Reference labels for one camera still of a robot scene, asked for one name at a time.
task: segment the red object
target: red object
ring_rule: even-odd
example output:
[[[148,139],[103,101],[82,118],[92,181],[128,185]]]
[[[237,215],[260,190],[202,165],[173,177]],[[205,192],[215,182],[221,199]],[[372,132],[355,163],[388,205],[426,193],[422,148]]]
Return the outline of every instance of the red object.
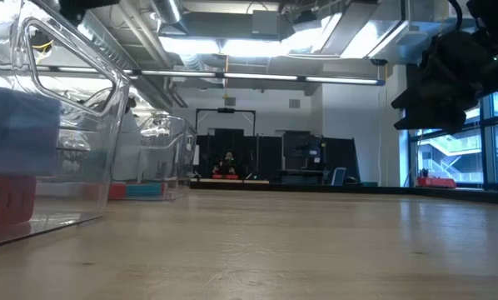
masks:
[[[456,188],[456,182],[451,178],[417,178],[417,186],[424,188]]]
[[[127,185],[125,183],[113,183],[108,190],[108,199],[119,200],[125,199],[127,193]]]
[[[35,177],[0,176],[0,226],[30,220],[35,198]]]

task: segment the clear plastic bin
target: clear plastic bin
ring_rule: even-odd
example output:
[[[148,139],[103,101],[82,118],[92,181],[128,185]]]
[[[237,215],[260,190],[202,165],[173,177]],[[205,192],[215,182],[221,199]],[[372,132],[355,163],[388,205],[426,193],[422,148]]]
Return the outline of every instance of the clear plastic bin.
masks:
[[[44,4],[0,1],[0,243],[102,215],[129,86]]]
[[[111,199],[174,200],[187,195],[197,140],[184,119],[158,113],[118,140]]]

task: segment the wooden table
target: wooden table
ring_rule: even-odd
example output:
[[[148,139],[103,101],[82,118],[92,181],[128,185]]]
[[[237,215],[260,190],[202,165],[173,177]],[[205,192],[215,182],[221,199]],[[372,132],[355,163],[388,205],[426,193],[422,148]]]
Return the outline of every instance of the wooden table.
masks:
[[[498,299],[498,206],[192,191],[0,247],[6,299]]]

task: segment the metal frame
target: metal frame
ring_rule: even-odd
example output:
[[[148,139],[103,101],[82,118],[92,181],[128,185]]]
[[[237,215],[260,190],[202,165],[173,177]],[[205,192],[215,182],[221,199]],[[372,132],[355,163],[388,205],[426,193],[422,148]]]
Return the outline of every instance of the metal frame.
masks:
[[[481,115],[480,121],[469,123],[464,125],[464,127],[456,133],[463,133],[465,131],[479,129],[481,132],[481,161],[482,161],[482,172],[484,174],[484,182],[483,183],[472,183],[472,182],[457,182],[456,186],[458,188],[483,188],[485,191],[498,191],[498,179],[496,176],[496,147],[495,147],[495,132],[494,128],[498,125],[498,117],[492,116],[492,106],[493,106],[493,97],[488,96],[481,100]],[[437,132],[429,132],[423,135],[422,140],[427,140],[430,138],[438,138],[448,135],[449,133],[445,130],[440,130]],[[413,149],[417,148],[417,142],[419,142],[421,137],[419,136],[410,136],[409,138],[409,147],[408,147],[408,160],[410,163],[417,160],[415,154],[413,153]],[[411,174],[411,182],[412,178],[415,175],[412,169]]]
[[[196,132],[199,134],[198,128],[199,128],[199,113],[200,112],[216,112],[216,113],[221,113],[219,112],[221,108],[198,108],[196,109]],[[234,113],[252,113],[252,136],[256,136],[256,111],[255,110],[246,110],[246,109],[232,109]]]

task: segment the blue chair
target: blue chair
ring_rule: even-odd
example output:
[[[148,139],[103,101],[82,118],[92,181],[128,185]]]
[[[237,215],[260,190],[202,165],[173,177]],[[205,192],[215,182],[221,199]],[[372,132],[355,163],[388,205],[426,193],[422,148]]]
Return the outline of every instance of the blue chair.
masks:
[[[334,169],[334,173],[332,174],[331,185],[335,187],[343,186],[343,181],[346,178],[346,167],[337,167]]]

